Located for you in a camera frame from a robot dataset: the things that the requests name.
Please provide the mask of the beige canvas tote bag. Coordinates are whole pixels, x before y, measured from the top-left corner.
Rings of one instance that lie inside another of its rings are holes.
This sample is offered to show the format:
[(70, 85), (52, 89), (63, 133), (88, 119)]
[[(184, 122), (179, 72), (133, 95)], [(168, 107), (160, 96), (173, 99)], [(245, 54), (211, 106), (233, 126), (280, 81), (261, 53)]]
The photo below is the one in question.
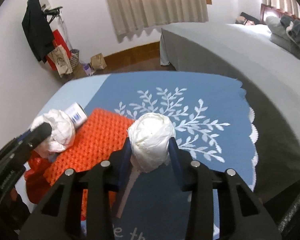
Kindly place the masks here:
[(71, 68), (68, 55), (62, 45), (58, 45), (47, 56), (55, 64), (57, 72), (60, 75), (60, 77), (72, 73), (72, 68)]

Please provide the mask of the beige left window curtain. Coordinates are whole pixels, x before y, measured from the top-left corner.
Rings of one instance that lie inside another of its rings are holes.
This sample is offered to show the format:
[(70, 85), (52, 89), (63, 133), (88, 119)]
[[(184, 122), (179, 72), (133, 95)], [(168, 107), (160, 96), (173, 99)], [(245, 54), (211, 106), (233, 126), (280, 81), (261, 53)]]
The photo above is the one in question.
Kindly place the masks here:
[(207, 22), (206, 0), (107, 0), (117, 36), (179, 22)]

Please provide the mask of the orange foam net sleeve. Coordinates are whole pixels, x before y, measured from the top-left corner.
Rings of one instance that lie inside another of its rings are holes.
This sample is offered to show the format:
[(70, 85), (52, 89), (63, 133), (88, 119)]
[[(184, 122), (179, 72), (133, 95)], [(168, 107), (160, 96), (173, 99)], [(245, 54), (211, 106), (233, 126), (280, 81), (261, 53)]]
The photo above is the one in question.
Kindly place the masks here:
[(76, 132), (74, 143), (58, 155), (45, 170), (44, 177), (53, 185), (62, 173), (72, 168), (76, 172), (87, 171), (124, 145), (127, 129), (134, 121), (125, 116), (96, 108)]

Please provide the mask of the white tissue ball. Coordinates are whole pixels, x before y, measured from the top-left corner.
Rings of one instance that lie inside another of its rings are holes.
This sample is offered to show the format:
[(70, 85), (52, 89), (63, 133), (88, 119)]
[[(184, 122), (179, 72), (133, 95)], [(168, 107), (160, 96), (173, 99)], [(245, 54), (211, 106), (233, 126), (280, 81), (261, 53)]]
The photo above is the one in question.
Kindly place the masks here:
[(168, 116), (146, 113), (128, 128), (132, 149), (131, 163), (140, 172), (152, 172), (169, 164), (169, 140), (176, 135)]

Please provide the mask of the folded grey blanket stack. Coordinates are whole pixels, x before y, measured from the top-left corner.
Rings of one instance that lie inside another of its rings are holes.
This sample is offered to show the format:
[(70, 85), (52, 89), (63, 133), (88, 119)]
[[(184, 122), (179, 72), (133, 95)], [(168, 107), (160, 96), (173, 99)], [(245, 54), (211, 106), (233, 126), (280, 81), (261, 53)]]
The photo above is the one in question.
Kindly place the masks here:
[(271, 31), (270, 41), (300, 59), (300, 20), (289, 15), (269, 16), (266, 25)]

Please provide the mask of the brown paper bag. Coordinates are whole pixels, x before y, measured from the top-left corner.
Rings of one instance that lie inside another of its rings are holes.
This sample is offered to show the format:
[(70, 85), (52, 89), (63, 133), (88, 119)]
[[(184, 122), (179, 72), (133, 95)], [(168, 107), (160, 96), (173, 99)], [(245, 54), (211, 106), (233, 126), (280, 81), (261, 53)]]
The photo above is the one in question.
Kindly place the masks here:
[(104, 70), (107, 67), (106, 61), (102, 53), (96, 54), (90, 58), (93, 70)]

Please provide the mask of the blue patterned tablecloth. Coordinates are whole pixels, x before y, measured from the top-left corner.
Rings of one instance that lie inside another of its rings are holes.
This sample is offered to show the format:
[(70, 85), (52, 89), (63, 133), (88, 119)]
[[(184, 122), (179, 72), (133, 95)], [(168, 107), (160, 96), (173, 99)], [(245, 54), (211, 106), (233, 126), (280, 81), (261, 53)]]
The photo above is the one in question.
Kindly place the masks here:
[(113, 239), (184, 239), (190, 194), (180, 190), (168, 142), (217, 171), (233, 168), (256, 185), (258, 132), (242, 83), (220, 75), (136, 72), (87, 77), (62, 87), (33, 122), (68, 113), (81, 127), (63, 152), (45, 151), (43, 179), (86, 171), (130, 141), (127, 183), (111, 193)]

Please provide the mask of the white plastic bag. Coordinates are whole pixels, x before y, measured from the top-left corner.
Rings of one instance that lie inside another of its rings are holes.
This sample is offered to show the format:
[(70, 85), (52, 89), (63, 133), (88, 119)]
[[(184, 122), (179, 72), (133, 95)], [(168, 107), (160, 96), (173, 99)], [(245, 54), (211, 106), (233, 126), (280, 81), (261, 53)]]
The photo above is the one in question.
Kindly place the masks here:
[(30, 126), (33, 131), (42, 123), (50, 124), (51, 135), (45, 139), (35, 151), (45, 159), (48, 159), (53, 153), (61, 153), (73, 145), (76, 131), (70, 117), (61, 110), (51, 109), (34, 119)]

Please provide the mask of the white medicine box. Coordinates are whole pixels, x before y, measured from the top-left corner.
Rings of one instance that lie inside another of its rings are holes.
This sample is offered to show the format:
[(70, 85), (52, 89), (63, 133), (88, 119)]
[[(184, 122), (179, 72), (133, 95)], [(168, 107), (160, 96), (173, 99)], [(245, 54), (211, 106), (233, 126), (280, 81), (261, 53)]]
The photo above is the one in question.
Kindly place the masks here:
[(78, 129), (80, 128), (87, 120), (88, 116), (84, 109), (81, 107), (78, 103), (73, 103), (71, 106), (69, 106), (65, 113), (69, 116), (72, 123), (74, 124), (74, 128)]

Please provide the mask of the wooden headboard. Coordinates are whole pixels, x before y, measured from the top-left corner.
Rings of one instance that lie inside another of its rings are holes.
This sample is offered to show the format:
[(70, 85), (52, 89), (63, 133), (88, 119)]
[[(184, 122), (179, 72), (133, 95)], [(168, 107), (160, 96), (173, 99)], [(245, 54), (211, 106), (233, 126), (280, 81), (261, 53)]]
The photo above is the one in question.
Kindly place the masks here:
[(260, 9), (260, 22), (262, 24), (265, 24), (265, 20), (267, 17), (269, 16), (275, 16), (278, 18), (281, 18), (283, 15), (288, 15), (290, 17), (292, 17), (294, 20), (298, 19), (300, 20), (300, 18), (296, 15), (293, 15), (289, 12), (286, 12), (282, 9), (277, 9), (275, 7), (272, 7), (270, 5), (266, 5), (266, 4), (261, 4), (261, 9)]

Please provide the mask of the red plastic bag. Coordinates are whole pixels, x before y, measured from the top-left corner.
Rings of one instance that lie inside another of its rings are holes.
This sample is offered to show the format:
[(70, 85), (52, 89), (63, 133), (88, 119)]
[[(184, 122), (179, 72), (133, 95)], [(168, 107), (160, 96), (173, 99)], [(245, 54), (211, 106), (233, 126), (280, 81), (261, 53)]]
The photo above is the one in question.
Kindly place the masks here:
[(30, 167), (24, 174), (27, 196), (30, 202), (38, 204), (51, 188), (51, 185), (44, 177), (44, 173), (50, 167), (51, 163), (35, 151), (31, 152), (27, 163)]

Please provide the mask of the grey bed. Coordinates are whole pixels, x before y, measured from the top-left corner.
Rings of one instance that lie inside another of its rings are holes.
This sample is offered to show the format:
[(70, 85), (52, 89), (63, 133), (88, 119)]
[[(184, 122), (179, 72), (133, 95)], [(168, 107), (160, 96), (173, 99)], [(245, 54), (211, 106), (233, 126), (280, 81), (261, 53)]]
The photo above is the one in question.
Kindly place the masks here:
[(164, 26), (160, 57), (178, 71), (243, 83), (256, 114), (255, 192), (264, 202), (300, 180), (300, 59), (257, 27), (208, 22)]

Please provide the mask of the black hanging coat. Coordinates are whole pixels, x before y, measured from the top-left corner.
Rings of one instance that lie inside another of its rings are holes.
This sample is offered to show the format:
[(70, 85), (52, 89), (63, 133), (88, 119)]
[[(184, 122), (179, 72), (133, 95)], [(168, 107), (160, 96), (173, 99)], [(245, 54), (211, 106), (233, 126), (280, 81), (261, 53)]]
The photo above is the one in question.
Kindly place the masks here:
[(39, 0), (28, 0), (21, 25), (35, 58), (45, 63), (46, 56), (55, 49), (54, 35)]

